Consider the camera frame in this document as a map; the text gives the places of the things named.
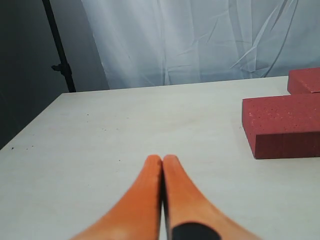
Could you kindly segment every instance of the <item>table surface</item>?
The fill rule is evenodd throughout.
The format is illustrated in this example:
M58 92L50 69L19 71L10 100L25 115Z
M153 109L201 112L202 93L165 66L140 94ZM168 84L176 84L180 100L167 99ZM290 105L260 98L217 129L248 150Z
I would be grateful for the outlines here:
M242 99L288 95L287 80L62 94L0 151L1 239L72 237L150 154L176 154L213 204L260 237L319 239L320 159L256 160L242 128Z

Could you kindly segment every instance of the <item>gray wall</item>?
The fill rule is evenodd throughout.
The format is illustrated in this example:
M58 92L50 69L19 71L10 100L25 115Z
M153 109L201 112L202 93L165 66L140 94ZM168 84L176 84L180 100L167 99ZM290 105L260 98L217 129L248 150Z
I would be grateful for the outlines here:
M77 91L108 84L81 0L51 0ZM0 2L0 148L61 93L65 79L41 0Z

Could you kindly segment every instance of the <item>red sponge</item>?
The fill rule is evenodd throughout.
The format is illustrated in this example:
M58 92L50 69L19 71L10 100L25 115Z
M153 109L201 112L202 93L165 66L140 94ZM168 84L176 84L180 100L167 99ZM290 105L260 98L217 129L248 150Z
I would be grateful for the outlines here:
M291 94L320 93L320 67L289 71L287 90Z
M242 125L256 159L320 157L320 94L243 99Z

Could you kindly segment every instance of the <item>white curtain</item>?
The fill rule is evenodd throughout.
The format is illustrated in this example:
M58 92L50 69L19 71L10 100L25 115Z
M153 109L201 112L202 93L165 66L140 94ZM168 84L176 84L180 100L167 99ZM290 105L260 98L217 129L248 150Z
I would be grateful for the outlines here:
M320 66L320 0L82 0L111 89Z

